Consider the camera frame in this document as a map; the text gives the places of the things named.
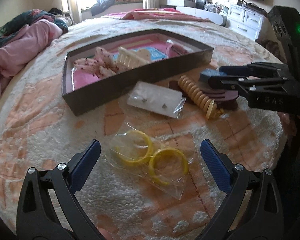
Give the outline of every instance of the drawer handle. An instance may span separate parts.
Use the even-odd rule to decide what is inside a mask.
[[[246,30],[246,29],[244,29],[244,28],[241,28],[239,25],[238,25],[238,28],[239,28],[240,30],[244,31],[244,32],[247,32],[247,30]]]

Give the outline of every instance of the bed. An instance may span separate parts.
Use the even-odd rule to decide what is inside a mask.
[[[105,161],[107,145],[127,118],[143,120],[146,133],[153,137],[174,139],[194,150],[208,138],[220,152],[248,170],[276,166],[286,143],[280,120],[274,112],[248,108],[244,98],[237,99],[238,110],[226,111],[214,121],[207,121],[188,103],[179,120],[140,111],[126,104],[127,95],[79,117],[72,114],[61,97],[66,53],[115,35],[157,28],[214,48],[210,66],[187,73],[194,79],[206,67],[252,61],[280,63],[252,40],[210,22],[98,18],[71,26],[13,78],[0,99],[0,217],[13,232],[27,169],[53,169],[95,138],[103,147],[101,158],[82,191],[76,193],[92,222],[108,230],[114,239],[194,239],[225,195],[199,157],[191,166],[181,200],[109,167]],[[158,85],[167,87],[170,80],[180,76]],[[55,195],[50,195],[61,223],[68,227]]]

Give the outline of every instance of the silver pivot bolt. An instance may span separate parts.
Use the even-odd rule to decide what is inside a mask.
[[[29,170],[28,170],[28,173],[29,174],[32,174],[32,173],[34,173],[35,172],[35,168],[34,167],[32,167],[32,168],[30,168]]]
[[[59,165],[58,165],[58,170],[64,170],[65,168],[66,168],[66,164],[65,163],[60,163]]]
[[[272,174],[271,169],[266,169],[266,174],[271,175]]]
[[[241,164],[236,164],[234,167],[237,171],[243,171],[243,166]]]

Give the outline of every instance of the white dresser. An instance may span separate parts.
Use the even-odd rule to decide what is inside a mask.
[[[226,27],[255,41],[267,37],[268,19],[258,12],[232,4]]]

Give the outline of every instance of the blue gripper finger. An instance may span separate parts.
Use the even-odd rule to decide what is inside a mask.
[[[70,193],[74,194],[82,189],[100,154],[101,144],[97,140],[93,140],[69,174]]]
[[[232,190],[231,174],[220,159],[219,152],[208,139],[202,141],[200,153],[218,188],[229,194]]]
[[[219,68],[219,71],[229,76],[250,76],[250,68],[247,66],[222,66]]]

